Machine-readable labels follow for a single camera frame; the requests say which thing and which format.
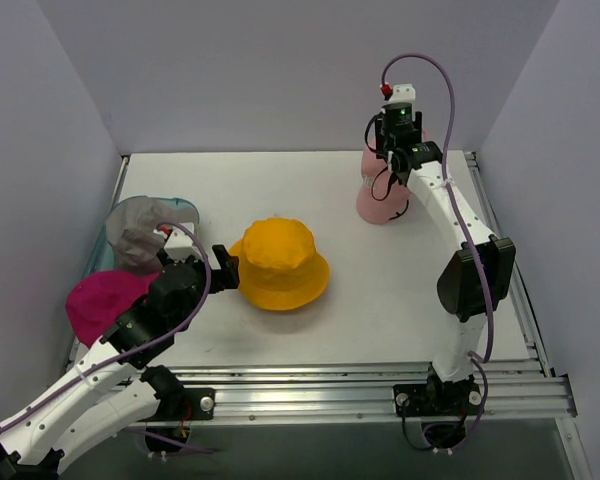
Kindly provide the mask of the yellow bucket hat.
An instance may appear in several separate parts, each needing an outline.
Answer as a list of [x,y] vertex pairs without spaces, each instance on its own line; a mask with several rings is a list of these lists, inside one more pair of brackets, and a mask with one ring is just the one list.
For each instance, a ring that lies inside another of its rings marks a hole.
[[274,312],[304,307],[326,290],[330,268],[312,232],[296,219],[255,221],[230,249],[239,260],[239,292],[253,306]]

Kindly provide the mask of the light pink baseball cap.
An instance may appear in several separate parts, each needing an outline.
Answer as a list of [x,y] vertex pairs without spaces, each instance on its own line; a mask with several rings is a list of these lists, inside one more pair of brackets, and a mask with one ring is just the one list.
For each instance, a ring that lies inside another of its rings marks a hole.
[[398,181],[391,182],[391,173],[386,162],[371,151],[374,139],[363,150],[361,158],[361,187],[356,198],[356,210],[366,222],[384,225],[397,211],[401,211],[407,199],[412,200],[412,192]]

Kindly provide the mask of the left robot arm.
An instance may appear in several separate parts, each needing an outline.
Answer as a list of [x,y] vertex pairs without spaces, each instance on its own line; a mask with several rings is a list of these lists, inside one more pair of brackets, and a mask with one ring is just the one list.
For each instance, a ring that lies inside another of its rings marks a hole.
[[207,258],[172,260],[149,277],[102,271],[72,292],[69,306],[107,320],[85,355],[41,397],[0,422],[0,479],[56,479],[84,453],[131,424],[196,415],[184,385],[154,360],[188,328],[207,297],[238,287],[239,260],[224,246]]

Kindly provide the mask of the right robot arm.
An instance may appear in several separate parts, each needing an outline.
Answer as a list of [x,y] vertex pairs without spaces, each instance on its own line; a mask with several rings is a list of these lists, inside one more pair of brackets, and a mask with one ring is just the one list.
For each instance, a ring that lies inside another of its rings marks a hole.
[[474,212],[449,173],[445,151],[424,139],[421,114],[411,101],[387,101],[373,125],[375,154],[386,164],[389,183],[404,185],[415,195],[449,251],[436,283],[449,316],[448,334],[432,362],[437,379],[423,390],[427,406],[444,413],[460,400],[456,383],[469,379],[476,363],[491,359],[495,311],[507,296],[516,248]]

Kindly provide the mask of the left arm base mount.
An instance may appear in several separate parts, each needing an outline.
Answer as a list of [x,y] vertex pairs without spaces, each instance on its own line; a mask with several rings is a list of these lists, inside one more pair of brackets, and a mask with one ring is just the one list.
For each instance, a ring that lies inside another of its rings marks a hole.
[[147,419],[147,431],[184,444],[192,425],[214,417],[216,391],[210,387],[185,388],[162,400],[156,413]]

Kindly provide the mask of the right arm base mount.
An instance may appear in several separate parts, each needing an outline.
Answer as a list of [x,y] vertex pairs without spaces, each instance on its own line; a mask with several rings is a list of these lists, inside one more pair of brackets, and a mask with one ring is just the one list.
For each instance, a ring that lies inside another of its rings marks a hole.
[[430,373],[422,383],[395,384],[392,393],[407,444],[418,452],[447,455],[467,439],[468,420],[481,418],[486,400],[473,375],[443,382]]

